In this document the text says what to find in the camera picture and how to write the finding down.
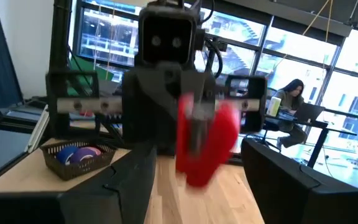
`black chair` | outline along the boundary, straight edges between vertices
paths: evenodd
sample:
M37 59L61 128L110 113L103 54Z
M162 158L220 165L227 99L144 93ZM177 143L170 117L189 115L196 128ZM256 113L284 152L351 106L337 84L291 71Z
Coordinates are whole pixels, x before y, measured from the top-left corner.
M276 92L277 92L277 90L274 90L273 88L267 88L266 110L269 106L270 100L272 99L272 97L274 96L274 94ZM273 147L273 148L277 149L279 152L281 152L281 149L279 149L272 143L266 141L266 135L267 135L268 131L279 131L280 130L280 128L278 127L278 124L276 124L272 121L269 121L268 119L265 119L265 123L264 123L264 126L262 129L265 130L265 134L263 136L260 136L258 134L248 134L245 136L245 138L252 138L253 140L255 140L256 142L258 142L260 144L263 144L267 147Z

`laptop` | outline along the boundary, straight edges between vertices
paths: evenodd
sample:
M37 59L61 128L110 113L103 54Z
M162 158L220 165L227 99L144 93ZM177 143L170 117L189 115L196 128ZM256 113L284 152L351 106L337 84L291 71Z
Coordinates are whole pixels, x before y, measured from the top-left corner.
M286 119L295 119L297 121L310 122L316 121L318 116L323 112L325 107L312 105L310 103L302 103L296 113L292 115L286 111L280 111L280 116Z

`desk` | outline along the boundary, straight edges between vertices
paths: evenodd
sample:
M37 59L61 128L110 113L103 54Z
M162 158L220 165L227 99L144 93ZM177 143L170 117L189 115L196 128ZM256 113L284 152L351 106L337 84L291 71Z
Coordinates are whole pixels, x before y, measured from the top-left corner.
M350 134L350 135L353 135L353 136L357 135L356 133L353 133L352 131L348 131L348 130L345 130L345 129L342 129L342 128L337 128L335 126L328 125L328 123L321 122L321 121L304 122L304 121L297 121L297 120L293 120L293 119L270 116L270 115L267 115L267 114L266 114L265 117L275 119L275 120L278 120L278 121L288 121L288 122L291 122L293 124L306 125L306 126L311 126L311 127L321 129L320 135L318 136L317 142L314 145L313 151L312 151L311 156L310 156L310 160L308 162L308 167L311 167L311 168L313 168L314 165L316 164L318 155L320 154L321 148L323 148L324 142L325 142L325 140L327 138L327 135L328 135L329 131L335 131L335 132L339 132L339 133L343 133L343 134Z
M75 126L90 128L91 125ZM127 152L118 149L112 162ZM68 190L101 170L63 181L46 167L42 151L37 149L0 176L0 192ZM186 189L182 177L176 177L175 160L158 157L145 223L240 224L263 223L263 219L242 167L223 165L206 192L195 194Z

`woman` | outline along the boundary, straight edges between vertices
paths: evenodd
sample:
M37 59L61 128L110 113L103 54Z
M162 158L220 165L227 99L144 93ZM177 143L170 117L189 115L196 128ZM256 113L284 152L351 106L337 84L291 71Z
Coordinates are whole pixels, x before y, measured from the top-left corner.
M295 79L286 87L278 90L276 94L274 94L274 97L281 99L280 109L295 114L303 103L303 87L303 82L299 79ZM279 149L281 149L282 146L288 148L303 143L306 140L306 133L298 125L282 121L279 122L278 126L280 127L280 131L290 134L287 137L277 139L277 147Z

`wicker basket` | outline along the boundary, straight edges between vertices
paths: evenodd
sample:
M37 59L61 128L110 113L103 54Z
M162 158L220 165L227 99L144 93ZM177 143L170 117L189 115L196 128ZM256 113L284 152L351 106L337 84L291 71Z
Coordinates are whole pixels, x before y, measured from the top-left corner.
M65 165L56 159L56 154L67 146L96 147L102 153L98 156L85 159L76 164ZM80 175L89 173L93 170L110 165L111 160L114 157L114 153L117 149L116 147L100 139L64 141L56 144L41 146L40 148L44 154L45 164L47 167L63 180L70 180Z

